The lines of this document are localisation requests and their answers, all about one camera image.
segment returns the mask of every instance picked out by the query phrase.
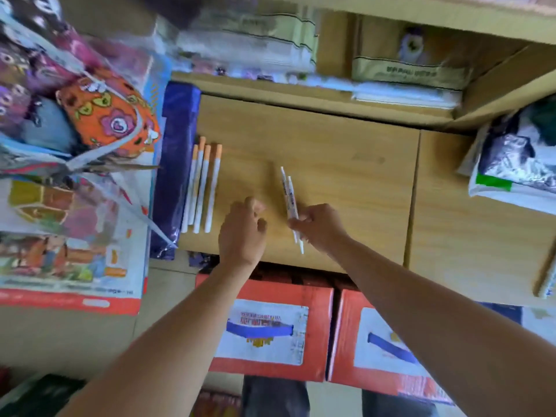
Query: red cardboard box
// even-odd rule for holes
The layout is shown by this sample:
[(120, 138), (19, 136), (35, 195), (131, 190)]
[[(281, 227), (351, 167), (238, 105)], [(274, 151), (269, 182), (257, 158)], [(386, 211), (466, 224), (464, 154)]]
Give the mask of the red cardboard box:
[(452, 404), (363, 293), (354, 290), (341, 291), (326, 379), (388, 395)]
[(334, 289), (265, 279), (241, 289), (209, 370), (324, 381)]

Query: orange box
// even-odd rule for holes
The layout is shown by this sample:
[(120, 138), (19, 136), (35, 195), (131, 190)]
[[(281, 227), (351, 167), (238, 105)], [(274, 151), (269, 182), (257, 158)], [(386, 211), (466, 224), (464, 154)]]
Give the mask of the orange box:
[[(195, 280), (195, 286), (201, 284), (208, 278), (208, 275), (198, 274)], [(209, 368), (212, 372), (227, 372), (227, 373), (240, 373), (246, 375), (267, 376), (269, 378), (288, 378), (295, 380), (306, 380), (322, 382), (326, 376), (326, 362), (328, 358), (328, 346), (330, 339), (330, 324), (332, 320), (332, 298), (334, 289), (332, 287), (322, 286), (307, 286), (286, 284), (283, 282), (275, 281), (255, 281), (248, 280), (243, 288), (241, 288), (238, 300), (250, 300), (252, 302), (262, 303), (277, 303), (268, 305), (269, 308), (283, 307), (283, 305), (305, 306), (308, 309), (306, 313), (306, 327), (304, 330), (304, 339), (302, 343), (302, 363), (301, 364), (284, 364), (284, 363), (269, 363), (264, 361), (254, 361), (249, 359), (229, 358), (229, 357), (215, 357), (212, 360)], [(265, 319), (272, 319), (262, 312), (262, 315), (251, 315), (256, 321), (263, 321), (260, 330), (265, 330), (266, 326), (279, 325), (283, 329), (285, 324), (280, 322), (274, 323)], [(228, 336), (228, 328), (223, 335)], [(246, 343), (251, 343), (253, 347), (269, 349), (268, 346), (274, 341), (273, 337), (263, 336), (260, 339), (253, 339), (247, 337)], [(243, 344), (247, 349), (252, 348), (249, 345)]]
[[(388, 395), (452, 404), (432, 378), (418, 375), (426, 371), (404, 347), (362, 292), (342, 290), (326, 379)], [(378, 370), (375, 365), (400, 372)], [(402, 373), (407, 369), (413, 374)]]

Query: cardboard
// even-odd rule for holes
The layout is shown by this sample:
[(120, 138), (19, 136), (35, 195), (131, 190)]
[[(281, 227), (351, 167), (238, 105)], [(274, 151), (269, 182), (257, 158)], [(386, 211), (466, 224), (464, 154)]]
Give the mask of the cardboard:
[[(451, 404), (451, 400), (440, 386), (432, 378), (424, 376), (427, 374), (427, 371), (421, 365), (408, 363), (408, 361), (415, 359), (405, 349), (400, 351), (399, 347), (392, 347), (395, 349), (393, 350), (395, 354), (400, 354), (407, 361), (398, 360), (393, 355), (388, 356), (388, 353), (383, 353), (383, 356), (377, 358), (377, 364), (383, 365), (385, 362), (384, 356), (386, 355), (388, 356), (386, 360), (390, 360), (392, 363), (391, 366), (406, 368), (413, 375), (361, 367), (360, 361), (362, 359), (367, 361), (365, 359), (369, 358), (358, 356), (356, 351), (357, 347), (360, 347), (358, 345), (358, 335), (360, 335), (360, 320), (363, 309), (371, 313), (375, 310), (362, 292), (354, 290), (341, 291), (334, 344), (332, 346), (326, 380), (388, 395), (412, 396), (414, 398)], [(372, 332), (378, 332), (378, 328), (375, 328)], [(371, 334), (371, 332), (368, 335), (369, 338), (372, 336), (377, 338), (380, 341), (378, 344), (395, 344), (393, 341), (389, 343), (389, 339), (386, 339), (384, 336), (381, 338), (376, 334)], [(397, 339), (397, 336), (393, 333), (390, 336), (393, 339)]]
[[(207, 278), (208, 275), (203, 275), (201, 273), (198, 274), (195, 280), (195, 286), (197, 287)], [(236, 304), (241, 299), (250, 300), (252, 302), (276, 303), (276, 305), (268, 306), (273, 309), (282, 305), (304, 306), (308, 308), (304, 336), (305, 341), (304, 345), (301, 346), (303, 349), (302, 364), (293, 365), (277, 362), (270, 363), (246, 359), (215, 357), (212, 360), (209, 370), (211, 372), (267, 376), (269, 378), (288, 378), (315, 382), (324, 381), (326, 360), (328, 357), (330, 323), (332, 320), (332, 296), (334, 289), (330, 286), (294, 285), (283, 282), (269, 281), (271, 276), (268, 273), (265, 275), (265, 279), (267, 280), (248, 280), (241, 289), (240, 294), (237, 297), (238, 300), (236, 301)], [(278, 279), (283, 281), (285, 280), (280, 275)], [(233, 317), (231, 315), (226, 332), (235, 334), (237, 337), (244, 336), (244, 331), (240, 330), (238, 325), (233, 324), (232, 320)], [(269, 326), (278, 326), (278, 332), (284, 332), (285, 324), (289, 323), (289, 321), (284, 323), (280, 322), (277, 325)], [(248, 343), (253, 343), (255, 347), (258, 347), (256, 351), (257, 353), (264, 351), (264, 349), (268, 349), (269, 343), (274, 343), (278, 337), (284, 336), (283, 333), (280, 333), (276, 334), (274, 339), (266, 338), (268, 336), (267, 331), (269, 326), (261, 325), (259, 328), (249, 327), (249, 330), (264, 331), (264, 335), (261, 335), (260, 337), (264, 337), (265, 339), (258, 340), (245, 335), (244, 337), (247, 338), (247, 341), (242, 344), (245, 346)], [(221, 345), (219, 345), (217, 355), (222, 349), (224, 348), (221, 343)]]

